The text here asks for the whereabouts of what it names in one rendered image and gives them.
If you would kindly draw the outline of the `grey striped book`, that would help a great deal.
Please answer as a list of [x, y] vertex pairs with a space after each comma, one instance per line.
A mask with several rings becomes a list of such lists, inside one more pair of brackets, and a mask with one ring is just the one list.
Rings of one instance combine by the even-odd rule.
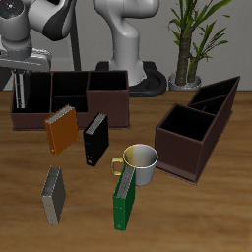
[[40, 197], [48, 223], [57, 225], [60, 221], [66, 198], [62, 170], [60, 167], [49, 168]]

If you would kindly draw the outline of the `green pot plant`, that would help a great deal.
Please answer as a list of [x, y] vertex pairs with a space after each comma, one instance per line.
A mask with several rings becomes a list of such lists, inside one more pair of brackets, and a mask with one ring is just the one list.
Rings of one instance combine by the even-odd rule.
[[210, 2], [202, 9], [197, 8], [199, 0], [179, 0], [179, 12], [172, 9], [175, 19], [169, 22], [175, 24], [177, 31], [172, 31], [178, 46], [178, 62], [176, 72], [168, 79], [168, 88], [171, 91], [196, 91], [201, 85], [201, 78], [196, 75], [201, 60], [211, 59], [209, 52], [215, 47], [227, 44], [221, 40], [225, 28], [219, 30], [211, 37], [216, 21], [202, 27], [202, 23], [220, 8], [226, 6], [231, 0]]

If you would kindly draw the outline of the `orange book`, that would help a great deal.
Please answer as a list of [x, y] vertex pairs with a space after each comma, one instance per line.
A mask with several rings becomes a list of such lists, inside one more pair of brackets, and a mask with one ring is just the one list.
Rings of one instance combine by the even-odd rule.
[[59, 155], [79, 139], [76, 109], [67, 104], [44, 120], [50, 151]]

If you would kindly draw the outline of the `flat black base plate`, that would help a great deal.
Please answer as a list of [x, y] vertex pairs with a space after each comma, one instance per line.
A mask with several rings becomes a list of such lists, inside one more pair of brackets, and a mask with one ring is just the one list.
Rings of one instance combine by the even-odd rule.
[[120, 98], [156, 97], [167, 86], [166, 77], [154, 62], [102, 61], [90, 74], [89, 90]]

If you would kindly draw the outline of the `white and yellow mug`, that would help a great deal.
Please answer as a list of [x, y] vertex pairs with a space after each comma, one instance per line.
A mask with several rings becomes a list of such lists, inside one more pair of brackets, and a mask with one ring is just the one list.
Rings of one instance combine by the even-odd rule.
[[153, 174], [158, 162], [157, 151], [144, 144], [135, 144], [126, 148], [122, 157], [114, 157], [111, 160], [111, 172], [120, 176], [121, 172], [114, 169], [114, 164], [120, 162], [130, 167], [136, 168], [136, 185], [145, 186], [153, 178]]

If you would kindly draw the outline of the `dark grey pole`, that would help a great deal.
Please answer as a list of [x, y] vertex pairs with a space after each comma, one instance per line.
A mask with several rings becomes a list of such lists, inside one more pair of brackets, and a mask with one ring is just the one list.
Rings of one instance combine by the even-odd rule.
[[81, 56], [79, 48], [76, 13], [73, 13], [72, 26], [70, 30], [70, 40], [71, 40], [74, 70], [81, 71], [82, 67], [81, 67]]

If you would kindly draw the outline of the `dark brown desk caddy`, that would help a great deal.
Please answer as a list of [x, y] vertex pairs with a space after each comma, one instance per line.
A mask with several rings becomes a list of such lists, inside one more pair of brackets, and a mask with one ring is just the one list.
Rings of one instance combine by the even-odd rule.
[[33, 72], [25, 108], [12, 92], [14, 130], [44, 130], [44, 120], [69, 104], [76, 108], [78, 127], [85, 129], [98, 113], [108, 127], [129, 128], [129, 87], [126, 71]]
[[199, 88], [175, 103], [156, 127], [157, 170], [197, 184], [232, 114], [240, 77]]

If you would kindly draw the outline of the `black book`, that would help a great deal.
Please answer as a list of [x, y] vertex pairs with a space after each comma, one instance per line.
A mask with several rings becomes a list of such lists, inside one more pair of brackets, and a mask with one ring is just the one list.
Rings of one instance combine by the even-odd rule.
[[109, 146], [107, 115], [98, 113], [83, 136], [87, 165], [95, 166]]

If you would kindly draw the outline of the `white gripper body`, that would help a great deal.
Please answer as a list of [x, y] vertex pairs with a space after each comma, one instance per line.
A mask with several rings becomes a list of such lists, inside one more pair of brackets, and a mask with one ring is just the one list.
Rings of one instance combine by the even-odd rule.
[[44, 49], [25, 48], [21, 50], [0, 46], [0, 66], [11, 69], [48, 72], [51, 68], [52, 55]]

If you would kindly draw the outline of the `green book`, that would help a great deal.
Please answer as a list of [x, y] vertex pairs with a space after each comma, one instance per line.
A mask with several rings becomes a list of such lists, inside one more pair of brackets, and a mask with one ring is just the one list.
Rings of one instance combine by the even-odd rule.
[[114, 228], [125, 231], [135, 201], [136, 168], [124, 165], [113, 194]]

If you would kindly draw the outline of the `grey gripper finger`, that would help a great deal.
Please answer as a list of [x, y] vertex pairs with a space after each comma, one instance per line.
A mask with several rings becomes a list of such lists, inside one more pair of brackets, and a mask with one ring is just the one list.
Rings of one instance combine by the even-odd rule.
[[23, 105], [23, 95], [22, 95], [22, 72], [18, 69], [15, 69], [15, 90], [16, 90], [16, 103], [17, 108], [22, 108]]
[[25, 108], [31, 92], [30, 71], [25, 71], [22, 77], [22, 108]]

